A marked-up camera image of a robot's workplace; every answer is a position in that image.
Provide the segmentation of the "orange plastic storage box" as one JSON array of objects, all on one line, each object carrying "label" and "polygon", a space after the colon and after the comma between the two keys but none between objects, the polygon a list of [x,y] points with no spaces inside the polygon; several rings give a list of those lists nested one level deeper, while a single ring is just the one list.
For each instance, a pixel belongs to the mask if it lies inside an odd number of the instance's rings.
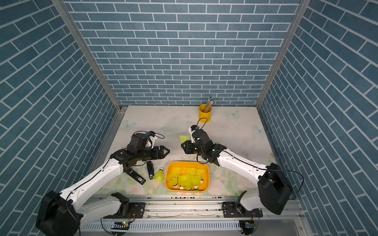
[{"label": "orange plastic storage box", "polygon": [[210,169],[198,162],[175,161],[167,167],[164,184],[173,192],[204,193],[210,186]]}]

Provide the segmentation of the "black robot base joint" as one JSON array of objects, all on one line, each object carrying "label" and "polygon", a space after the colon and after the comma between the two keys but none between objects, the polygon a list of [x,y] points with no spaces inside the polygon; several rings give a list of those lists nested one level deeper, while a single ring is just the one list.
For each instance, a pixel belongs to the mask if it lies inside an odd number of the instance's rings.
[{"label": "black robot base joint", "polygon": [[261,218],[263,217],[263,212],[261,208],[247,210],[241,205],[240,200],[245,193],[246,191],[242,192],[236,202],[223,202],[222,203],[221,210],[223,212],[224,218],[237,218],[237,217]]}]

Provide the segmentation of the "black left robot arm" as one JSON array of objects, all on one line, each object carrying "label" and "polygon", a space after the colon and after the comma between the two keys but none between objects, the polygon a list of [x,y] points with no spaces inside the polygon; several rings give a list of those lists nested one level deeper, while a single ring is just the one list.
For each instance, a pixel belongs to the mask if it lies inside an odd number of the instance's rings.
[{"label": "black left robot arm", "polygon": [[131,216],[130,200],[119,192],[89,205],[85,203],[105,184],[123,173],[144,184],[145,179],[132,167],[138,161],[164,159],[170,152],[164,146],[155,145],[157,138],[164,139],[164,136],[153,131],[137,131],[126,148],[111,154],[82,180],[60,192],[46,193],[41,200],[35,226],[46,236],[73,236],[82,226],[103,217]]}]

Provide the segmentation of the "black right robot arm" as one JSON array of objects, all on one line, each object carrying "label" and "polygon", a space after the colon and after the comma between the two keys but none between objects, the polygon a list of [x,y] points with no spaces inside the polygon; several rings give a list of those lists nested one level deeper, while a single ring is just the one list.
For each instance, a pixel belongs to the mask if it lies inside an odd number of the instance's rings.
[{"label": "black right robot arm", "polygon": [[229,169],[257,186],[240,195],[239,204],[246,211],[263,207],[280,215],[290,199],[293,189],[279,165],[259,164],[237,155],[226,146],[212,142],[207,133],[193,125],[190,139],[181,144],[186,154],[196,154],[208,163]]}]

